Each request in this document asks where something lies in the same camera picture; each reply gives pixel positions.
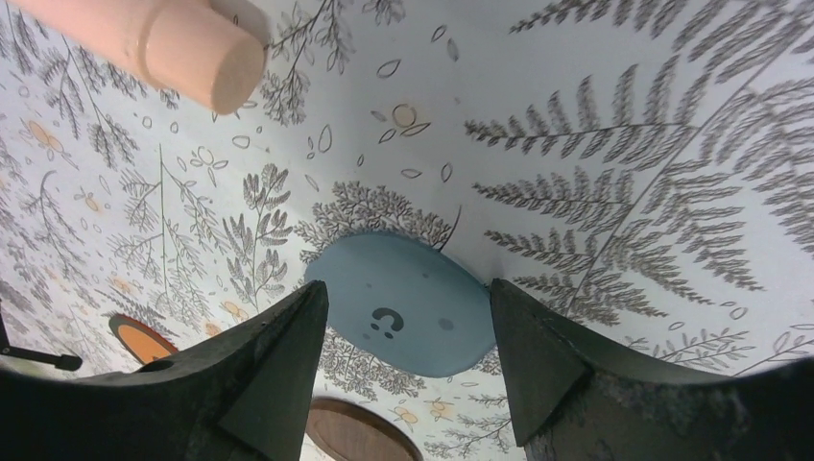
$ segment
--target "pink plastic bottle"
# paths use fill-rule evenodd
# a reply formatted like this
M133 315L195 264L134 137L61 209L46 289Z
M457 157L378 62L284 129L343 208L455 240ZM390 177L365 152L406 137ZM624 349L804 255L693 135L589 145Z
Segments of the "pink plastic bottle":
M249 99L263 46L208 0L12 0L40 22L155 87L221 114Z

